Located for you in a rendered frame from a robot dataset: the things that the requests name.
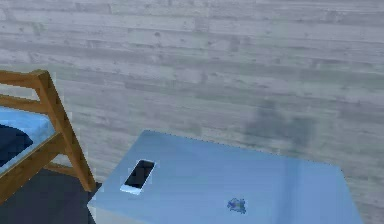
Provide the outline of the white black-screen cell phone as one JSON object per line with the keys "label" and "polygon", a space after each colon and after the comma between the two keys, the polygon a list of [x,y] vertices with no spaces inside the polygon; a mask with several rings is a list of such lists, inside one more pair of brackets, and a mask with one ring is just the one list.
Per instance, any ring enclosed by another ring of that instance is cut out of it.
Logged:
{"label": "white black-screen cell phone", "polygon": [[133,195],[139,195],[155,166],[156,163],[154,161],[139,160],[121,185],[120,190]]}

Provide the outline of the wooden bed with blue mattress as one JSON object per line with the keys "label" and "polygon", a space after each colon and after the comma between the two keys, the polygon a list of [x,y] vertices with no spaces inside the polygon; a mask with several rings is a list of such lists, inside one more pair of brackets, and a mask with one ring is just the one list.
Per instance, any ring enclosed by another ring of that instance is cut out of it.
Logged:
{"label": "wooden bed with blue mattress", "polygon": [[47,115],[54,128],[51,136],[0,172],[0,205],[41,169],[74,176],[86,191],[92,192],[95,179],[50,73],[41,69],[27,73],[0,70],[0,83],[34,89],[39,100],[0,94],[0,105]]}

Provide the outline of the small blue crumpled object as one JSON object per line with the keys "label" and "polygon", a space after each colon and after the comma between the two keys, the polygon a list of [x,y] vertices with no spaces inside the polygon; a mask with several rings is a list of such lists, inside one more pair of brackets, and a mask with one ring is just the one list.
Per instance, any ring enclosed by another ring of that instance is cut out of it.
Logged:
{"label": "small blue crumpled object", "polygon": [[233,198],[227,203],[227,208],[230,211],[235,211],[241,214],[245,214],[246,213],[245,200]]}

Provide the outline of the pale blue side table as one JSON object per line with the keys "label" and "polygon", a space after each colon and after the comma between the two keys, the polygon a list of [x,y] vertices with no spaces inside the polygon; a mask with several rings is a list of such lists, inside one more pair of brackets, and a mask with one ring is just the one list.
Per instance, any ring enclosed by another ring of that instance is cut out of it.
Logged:
{"label": "pale blue side table", "polygon": [[[121,185],[156,163],[139,195]],[[244,199],[246,213],[227,203]],[[145,130],[88,203],[95,224],[364,224],[327,163]]]}

